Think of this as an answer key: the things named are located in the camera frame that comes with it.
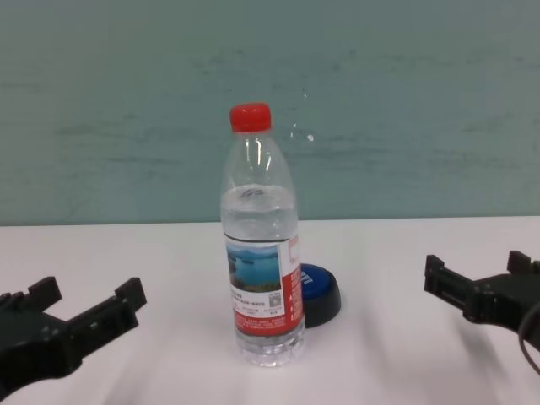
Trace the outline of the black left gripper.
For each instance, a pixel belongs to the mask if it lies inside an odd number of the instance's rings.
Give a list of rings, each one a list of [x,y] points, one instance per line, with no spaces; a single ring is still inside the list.
[[[45,313],[61,299],[53,276],[29,286],[28,294],[1,295],[3,392],[71,375],[83,358],[137,327],[136,313],[147,304],[141,279],[136,277],[107,300],[68,320]]]

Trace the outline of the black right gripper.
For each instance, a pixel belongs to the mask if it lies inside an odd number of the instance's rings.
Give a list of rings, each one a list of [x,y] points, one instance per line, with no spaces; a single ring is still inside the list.
[[[436,255],[428,255],[424,291],[456,307],[471,323],[518,332],[526,314],[539,303],[540,261],[510,251],[507,271],[472,281],[448,269]]]

